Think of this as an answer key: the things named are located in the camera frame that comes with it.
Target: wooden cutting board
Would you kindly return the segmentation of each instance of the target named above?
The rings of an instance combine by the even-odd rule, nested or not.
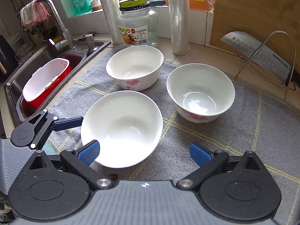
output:
[[[209,44],[242,55],[220,39],[229,32],[243,31],[263,42],[277,30],[293,38],[295,68],[300,72],[300,0],[216,0]],[[286,35],[274,35],[267,46],[292,64],[294,47]]]

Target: gray mat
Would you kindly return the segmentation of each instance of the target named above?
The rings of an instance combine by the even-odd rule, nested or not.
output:
[[[107,61],[117,51],[113,49],[63,93],[50,112],[60,118],[84,116],[99,98],[121,90],[105,70]],[[126,169],[109,169],[95,162],[91,166],[103,174],[116,173],[121,179],[177,182],[198,168],[189,156],[191,142],[231,155],[254,150],[282,192],[276,221],[294,225],[300,209],[299,115],[286,104],[234,82],[236,97],[230,110],[211,123],[191,123],[176,113],[166,90],[167,77],[178,66],[164,61],[158,81],[142,91],[157,103],[164,121],[163,136],[151,156]],[[80,127],[52,133],[49,140],[58,151],[77,149],[82,146]]]

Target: faucet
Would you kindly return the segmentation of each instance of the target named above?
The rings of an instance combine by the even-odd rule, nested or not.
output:
[[[47,3],[52,10],[52,13],[55,17],[56,23],[61,31],[63,39],[57,43],[54,43],[51,39],[49,42],[60,52],[64,48],[67,48],[68,50],[74,49],[76,47],[76,44],[74,43],[69,30],[65,27],[65,25],[62,22],[62,19],[60,18],[53,2],[51,0],[37,0],[37,3]]]

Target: green jar lid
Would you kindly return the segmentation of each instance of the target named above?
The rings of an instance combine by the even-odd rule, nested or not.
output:
[[[121,8],[135,7],[145,3],[147,3],[147,0],[122,0],[120,1],[120,7]]]

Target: kitchen counter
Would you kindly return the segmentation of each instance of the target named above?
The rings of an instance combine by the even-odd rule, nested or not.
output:
[[[110,34],[96,34],[95,40],[111,40]],[[63,92],[65,92],[70,86],[72,86],[91,66],[98,62],[103,56],[110,52],[113,48],[122,49],[124,45],[114,45],[113,43],[100,52],[95,58],[93,58],[88,64],[86,64],[65,86],[64,88],[54,97],[54,99],[49,103],[48,109],[52,107],[54,102],[56,102]],[[184,56],[176,56],[172,53],[171,40],[166,38],[159,38],[156,46],[164,55],[167,60],[172,60],[180,64],[188,63],[203,63],[214,66],[221,71],[223,71],[229,78],[234,79],[235,74],[243,66],[243,62],[233,54],[223,52],[210,47],[200,46],[190,43],[190,52]],[[268,71],[264,70],[259,65],[253,64],[253,66],[258,69],[263,75],[271,78],[274,81],[277,79]],[[250,67],[245,67],[239,77],[235,80],[237,82],[245,83],[246,85],[262,91],[263,93],[270,95],[276,99],[283,100],[285,89],[283,87],[277,86],[265,78],[258,75]],[[286,102],[289,106],[300,113],[300,89],[296,86],[296,91],[289,91],[287,95]],[[11,132],[14,129],[14,124],[12,122],[8,105],[6,102],[4,83],[0,85],[0,108],[1,115],[3,119],[4,129],[6,136],[9,138]]]

